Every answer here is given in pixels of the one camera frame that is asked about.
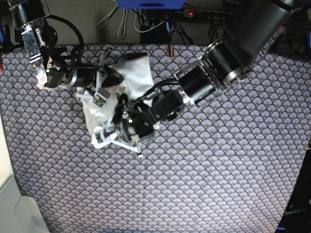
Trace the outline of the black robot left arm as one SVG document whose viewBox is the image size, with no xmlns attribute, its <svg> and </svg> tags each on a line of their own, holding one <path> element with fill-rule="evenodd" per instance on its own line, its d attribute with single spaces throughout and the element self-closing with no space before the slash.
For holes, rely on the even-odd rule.
<svg viewBox="0 0 311 233">
<path fill-rule="evenodd" d="M 154 135 L 154 125 L 175 119 L 185 103 L 197 104 L 243 80 L 268 40 L 295 10 L 307 4 L 306 0 L 242 1 L 228 31 L 196 62 L 174 78 L 155 84 L 136 100 L 121 96 L 114 123 L 122 138 L 134 145 L 147 142 Z"/>
</svg>

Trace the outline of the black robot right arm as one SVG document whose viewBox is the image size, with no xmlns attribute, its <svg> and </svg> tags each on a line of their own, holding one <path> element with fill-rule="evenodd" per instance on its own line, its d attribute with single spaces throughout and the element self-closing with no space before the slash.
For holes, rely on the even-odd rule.
<svg viewBox="0 0 311 233">
<path fill-rule="evenodd" d="M 84 40 L 79 30 L 68 20 L 50 15 L 48 7 L 40 0 L 10 0 L 9 9 L 13 24 L 21 30 L 24 47 L 29 55 L 29 62 L 34 68 L 37 86 L 40 89 L 80 87 L 87 90 L 119 85 L 123 76 L 111 69 L 104 60 L 97 65 L 82 62 Z M 78 45 L 69 56 L 63 54 L 66 47 L 57 47 L 56 30 L 47 22 L 53 19 L 69 26 L 77 35 Z"/>
</svg>

